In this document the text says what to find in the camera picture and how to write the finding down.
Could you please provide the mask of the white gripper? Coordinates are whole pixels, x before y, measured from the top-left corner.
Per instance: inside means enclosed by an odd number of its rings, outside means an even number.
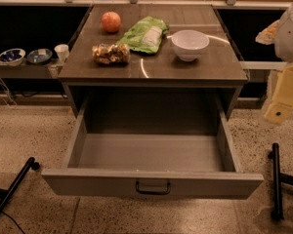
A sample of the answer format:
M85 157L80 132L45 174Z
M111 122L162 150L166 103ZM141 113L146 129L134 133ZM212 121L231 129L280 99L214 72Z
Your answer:
M293 62L293 3L279 20L258 33L255 41L274 44L275 55L283 61ZM293 113L293 64L277 73L272 98L264 112L264 119L272 124L281 124Z

